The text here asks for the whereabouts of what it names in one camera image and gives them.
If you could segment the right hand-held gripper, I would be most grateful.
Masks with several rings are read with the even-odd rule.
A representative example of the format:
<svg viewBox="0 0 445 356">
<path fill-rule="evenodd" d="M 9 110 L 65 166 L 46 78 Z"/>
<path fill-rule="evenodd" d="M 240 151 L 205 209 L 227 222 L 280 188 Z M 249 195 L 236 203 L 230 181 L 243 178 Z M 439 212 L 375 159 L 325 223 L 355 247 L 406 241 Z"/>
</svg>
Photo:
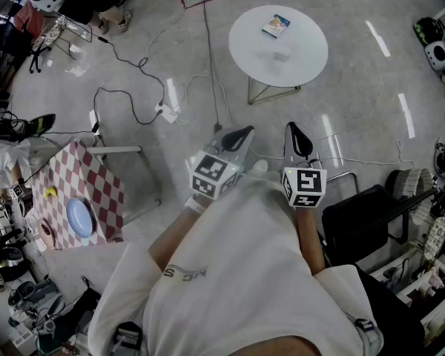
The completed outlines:
<svg viewBox="0 0 445 356">
<path fill-rule="evenodd" d="M 285 129 L 284 160 L 293 162 L 298 157 L 318 159 L 320 145 L 305 127 L 289 122 Z M 281 184 L 286 199 L 293 208 L 317 208 L 326 194 L 326 170 L 289 166 L 283 163 Z"/>
</svg>

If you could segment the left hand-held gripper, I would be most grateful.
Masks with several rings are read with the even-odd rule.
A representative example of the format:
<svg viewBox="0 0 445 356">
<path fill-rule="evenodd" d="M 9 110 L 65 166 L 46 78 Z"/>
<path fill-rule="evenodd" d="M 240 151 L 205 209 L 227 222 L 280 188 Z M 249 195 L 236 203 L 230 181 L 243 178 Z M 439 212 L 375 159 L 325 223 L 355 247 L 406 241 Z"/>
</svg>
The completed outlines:
<svg viewBox="0 0 445 356">
<path fill-rule="evenodd" d="M 244 171 L 254 127 L 231 127 L 214 135 L 210 143 L 188 158 L 189 185 L 198 194 L 218 200 L 233 188 Z"/>
</svg>

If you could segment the blue and yellow object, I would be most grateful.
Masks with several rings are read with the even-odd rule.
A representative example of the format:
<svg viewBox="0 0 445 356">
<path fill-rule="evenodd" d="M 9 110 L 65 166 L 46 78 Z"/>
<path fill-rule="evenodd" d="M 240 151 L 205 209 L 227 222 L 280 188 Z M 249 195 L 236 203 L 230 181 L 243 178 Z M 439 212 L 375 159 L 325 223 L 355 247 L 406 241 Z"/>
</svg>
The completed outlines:
<svg viewBox="0 0 445 356">
<path fill-rule="evenodd" d="M 262 31 L 277 39 L 290 24 L 291 22 L 288 19 L 285 19 L 278 14 L 274 14 L 263 26 Z"/>
</svg>

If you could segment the person's left forearm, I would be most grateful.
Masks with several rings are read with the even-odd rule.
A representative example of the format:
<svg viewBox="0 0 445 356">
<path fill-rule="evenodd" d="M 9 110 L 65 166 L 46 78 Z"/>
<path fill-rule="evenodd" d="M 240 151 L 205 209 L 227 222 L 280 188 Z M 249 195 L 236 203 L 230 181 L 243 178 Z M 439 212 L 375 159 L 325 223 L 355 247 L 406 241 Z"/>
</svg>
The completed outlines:
<svg viewBox="0 0 445 356">
<path fill-rule="evenodd" d="M 148 253 L 161 271 L 165 270 L 174 252 L 200 216 L 201 214 L 192 207 L 185 206 L 178 217 L 151 244 Z"/>
</svg>

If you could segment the person's right forearm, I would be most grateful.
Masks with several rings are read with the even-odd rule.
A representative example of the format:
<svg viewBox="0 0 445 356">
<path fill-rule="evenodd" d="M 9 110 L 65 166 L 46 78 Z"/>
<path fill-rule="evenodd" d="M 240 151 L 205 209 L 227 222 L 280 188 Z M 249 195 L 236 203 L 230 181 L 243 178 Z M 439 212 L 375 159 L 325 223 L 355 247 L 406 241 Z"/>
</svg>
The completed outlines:
<svg viewBox="0 0 445 356">
<path fill-rule="evenodd" d="M 300 251 L 307 262 L 311 274 L 316 275 L 325 269 L 325 259 L 317 231 L 317 223 L 312 208 L 296 208 L 297 235 Z"/>
</svg>

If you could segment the white power strip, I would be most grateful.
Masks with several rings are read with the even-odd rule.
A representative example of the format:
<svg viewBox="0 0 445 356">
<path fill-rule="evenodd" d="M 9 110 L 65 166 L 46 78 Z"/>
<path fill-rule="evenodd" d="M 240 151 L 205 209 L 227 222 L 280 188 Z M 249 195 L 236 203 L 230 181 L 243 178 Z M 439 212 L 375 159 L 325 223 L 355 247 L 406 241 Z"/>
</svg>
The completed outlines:
<svg viewBox="0 0 445 356">
<path fill-rule="evenodd" d="M 176 122 L 177 120 L 177 113 L 175 113 L 169 106 L 167 106 L 163 102 L 156 105 L 155 111 L 157 112 L 158 116 L 161 116 L 163 119 L 171 124 Z"/>
</svg>

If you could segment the person's white T-shirt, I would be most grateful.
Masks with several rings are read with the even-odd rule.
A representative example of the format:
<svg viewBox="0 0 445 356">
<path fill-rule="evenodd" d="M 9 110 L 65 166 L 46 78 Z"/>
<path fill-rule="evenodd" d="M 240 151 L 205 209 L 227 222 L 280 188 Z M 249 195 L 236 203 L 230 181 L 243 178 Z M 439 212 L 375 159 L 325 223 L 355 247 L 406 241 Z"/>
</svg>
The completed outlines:
<svg viewBox="0 0 445 356">
<path fill-rule="evenodd" d="M 147 356 L 229 356 L 293 337 L 321 356 L 377 354 L 354 266 L 312 275 L 291 209 L 270 175 L 245 176 L 209 205 L 161 271 L 138 243 L 125 249 L 88 329 L 92 356 L 108 356 L 120 323 L 135 320 Z"/>
</svg>

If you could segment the white pleated lampshade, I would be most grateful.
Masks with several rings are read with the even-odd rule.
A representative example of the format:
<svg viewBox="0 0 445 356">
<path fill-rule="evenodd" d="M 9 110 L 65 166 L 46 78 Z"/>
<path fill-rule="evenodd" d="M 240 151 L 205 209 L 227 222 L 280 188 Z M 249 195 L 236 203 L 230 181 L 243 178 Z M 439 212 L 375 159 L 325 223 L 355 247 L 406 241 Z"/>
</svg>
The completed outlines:
<svg viewBox="0 0 445 356">
<path fill-rule="evenodd" d="M 410 218 L 415 225 L 421 225 L 428 217 L 432 207 L 432 195 L 435 186 L 433 176 L 426 167 L 409 170 L 394 170 L 386 180 L 385 189 L 397 200 L 410 198 L 424 198 L 415 203 L 410 211 Z"/>
</svg>

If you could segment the black green backpack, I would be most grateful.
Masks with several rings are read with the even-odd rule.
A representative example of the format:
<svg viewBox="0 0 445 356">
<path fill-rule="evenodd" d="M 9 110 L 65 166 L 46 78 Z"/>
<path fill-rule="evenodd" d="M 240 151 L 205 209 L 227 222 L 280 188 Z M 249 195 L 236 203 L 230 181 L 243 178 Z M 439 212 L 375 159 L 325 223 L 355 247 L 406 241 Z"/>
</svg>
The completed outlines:
<svg viewBox="0 0 445 356">
<path fill-rule="evenodd" d="M 420 43 L 426 47 L 433 42 L 443 40 L 445 27 L 438 19 L 423 17 L 413 25 L 413 30 Z"/>
</svg>

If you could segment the blue plate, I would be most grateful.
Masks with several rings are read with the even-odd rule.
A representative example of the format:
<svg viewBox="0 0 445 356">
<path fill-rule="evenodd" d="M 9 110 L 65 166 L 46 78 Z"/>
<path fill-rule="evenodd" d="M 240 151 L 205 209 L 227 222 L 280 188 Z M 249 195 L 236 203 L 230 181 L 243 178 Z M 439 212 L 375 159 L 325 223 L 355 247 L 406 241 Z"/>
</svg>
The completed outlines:
<svg viewBox="0 0 445 356">
<path fill-rule="evenodd" d="M 70 198 L 66 205 L 67 221 L 75 234 L 90 238 L 94 232 L 94 218 L 90 206 L 79 198 Z"/>
</svg>

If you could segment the black fabric bag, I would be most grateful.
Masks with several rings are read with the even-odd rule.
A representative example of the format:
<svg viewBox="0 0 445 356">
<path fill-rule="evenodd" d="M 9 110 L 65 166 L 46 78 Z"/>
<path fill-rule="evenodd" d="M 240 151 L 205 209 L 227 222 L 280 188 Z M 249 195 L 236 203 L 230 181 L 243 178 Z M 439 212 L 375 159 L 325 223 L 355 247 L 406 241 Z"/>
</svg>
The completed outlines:
<svg viewBox="0 0 445 356">
<path fill-rule="evenodd" d="M 425 332 L 419 319 L 381 282 L 355 267 L 383 334 L 384 345 L 378 356 L 424 356 Z"/>
</svg>

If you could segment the black green bag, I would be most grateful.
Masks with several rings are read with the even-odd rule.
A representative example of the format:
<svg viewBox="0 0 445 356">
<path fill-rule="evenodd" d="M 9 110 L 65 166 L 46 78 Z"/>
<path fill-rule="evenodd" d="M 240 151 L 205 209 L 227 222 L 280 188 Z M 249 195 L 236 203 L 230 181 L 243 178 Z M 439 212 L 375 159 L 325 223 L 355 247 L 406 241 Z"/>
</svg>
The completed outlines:
<svg viewBox="0 0 445 356">
<path fill-rule="evenodd" d="M 35 119 L 26 121 L 23 134 L 26 136 L 40 136 L 48 132 L 56 121 L 56 114 L 48 113 Z"/>
</svg>

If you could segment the white storage rack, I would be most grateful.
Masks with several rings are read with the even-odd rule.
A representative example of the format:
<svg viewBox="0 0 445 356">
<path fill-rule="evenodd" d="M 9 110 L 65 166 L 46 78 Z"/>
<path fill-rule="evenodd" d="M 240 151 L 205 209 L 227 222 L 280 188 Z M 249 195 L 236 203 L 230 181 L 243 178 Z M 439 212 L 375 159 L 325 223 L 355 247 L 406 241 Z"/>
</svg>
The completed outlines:
<svg viewBox="0 0 445 356">
<path fill-rule="evenodd" d="M 445 264 L 436 260 L 428 266 L 416 248 L 373 271 L 381 282 L 421 322 L 423 346 L 445 355 Z"/>
</svg>

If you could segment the pink cup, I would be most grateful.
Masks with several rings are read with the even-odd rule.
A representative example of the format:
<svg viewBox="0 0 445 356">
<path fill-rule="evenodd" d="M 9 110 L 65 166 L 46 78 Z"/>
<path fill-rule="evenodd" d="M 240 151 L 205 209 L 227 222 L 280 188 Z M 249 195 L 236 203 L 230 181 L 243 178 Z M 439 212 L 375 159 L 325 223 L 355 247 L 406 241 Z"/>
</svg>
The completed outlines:
<svg viewBox="0 0 445 356">
<path fill-rule="evenodd" d="M 56 246 L 56 237 L 50 223 L 44 217 L 42 217 L 38 221 L 37 226 L 38 226 L 39 236 L 41 237 L 41 240 L 46 246 L 46 248 L 54 249 Z"/>
</svg>

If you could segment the black office chair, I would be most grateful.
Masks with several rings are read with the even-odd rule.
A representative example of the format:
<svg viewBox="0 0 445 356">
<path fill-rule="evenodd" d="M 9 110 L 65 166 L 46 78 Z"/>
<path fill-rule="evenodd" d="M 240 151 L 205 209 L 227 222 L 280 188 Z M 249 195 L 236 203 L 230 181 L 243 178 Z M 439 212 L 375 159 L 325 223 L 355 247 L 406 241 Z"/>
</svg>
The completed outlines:
<svg viewBox="0 0 445 356">
<path fill-rule="evenodd" d="M 42 69 L 40 68 L 39 57 L 42 56 L 44 52 L 51 51 L 51 46 L 53 41 L 50 39 L 50 29 L 53 23 L 51 17 L 46 16 L 42 23 L 42 28 L 38 34 L 33 34 L 33 39 L 30 46 L 29 55 L 31 56 L 29 72 L 40 73 Z"/>
</svg>

